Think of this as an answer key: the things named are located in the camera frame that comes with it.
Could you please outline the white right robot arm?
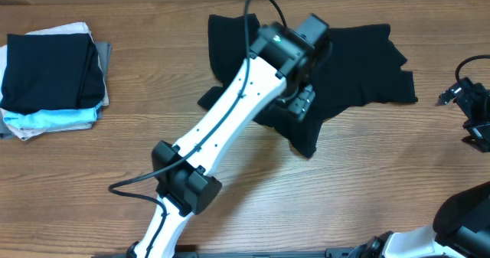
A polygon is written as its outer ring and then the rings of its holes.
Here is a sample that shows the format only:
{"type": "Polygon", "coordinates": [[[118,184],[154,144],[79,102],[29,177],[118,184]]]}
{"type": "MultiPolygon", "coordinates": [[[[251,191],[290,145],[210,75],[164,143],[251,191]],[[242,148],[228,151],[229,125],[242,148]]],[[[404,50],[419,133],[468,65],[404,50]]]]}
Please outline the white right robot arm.
{"type": "MultiPolygon", "coordinates": [[[[489,152],[489,91],[464,77],[439,96],[468,117],[463,142],[489,152]]],[[[432,225],[406,233],[386,232],[355,247],[348,257],[488,257],[489,183],[454,194],[437,211],[432,225]]]]}

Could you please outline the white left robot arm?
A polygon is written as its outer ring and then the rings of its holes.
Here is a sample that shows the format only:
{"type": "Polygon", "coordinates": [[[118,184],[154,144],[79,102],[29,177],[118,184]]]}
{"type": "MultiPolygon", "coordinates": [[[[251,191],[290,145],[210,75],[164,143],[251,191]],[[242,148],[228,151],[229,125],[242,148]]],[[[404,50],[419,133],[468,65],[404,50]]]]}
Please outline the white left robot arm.
{"type": "Polygon", "coordinates": [[[202,120],[176,143],[152,150],[157,208],[143,239],[127,257],[172,257],[181,232],[194,215],[216,198],[222,184],[214,177],[221,159],[250,122],[277,105],[303,121],[315,92],[309,71],[330,49],[329,26],[309,18],[297,29],[278,22],[246,41],[246,57],[228,88],[202,120]]]}

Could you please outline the black polo shirt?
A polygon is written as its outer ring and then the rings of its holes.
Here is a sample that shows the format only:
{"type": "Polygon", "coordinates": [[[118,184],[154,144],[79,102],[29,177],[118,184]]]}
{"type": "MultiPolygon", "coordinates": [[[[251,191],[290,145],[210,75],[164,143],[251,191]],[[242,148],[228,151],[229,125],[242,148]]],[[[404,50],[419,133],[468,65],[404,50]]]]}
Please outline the black polo shirt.
{"type": "MultiPolygon", "coordinates": [[[[211,69],[222,83],[212,87],[198,101],[210,109],[224,93],[245,58],[243,36],[252,40],[260,23],[254,14],[228,18],[210,15],[208,50],[211,69]]],[[[403,70],[405,56],[390,41],[390,25],[371,24],[330,31],[333,49],[312,71],[310,83],[315,99],[302,122],[296,122],[277,107],[256,116],[255,122],[275,129],[304,157],[316,150],[325,120],[352,106],[369,103],[415,103],[413,74],[403,70]]]]}

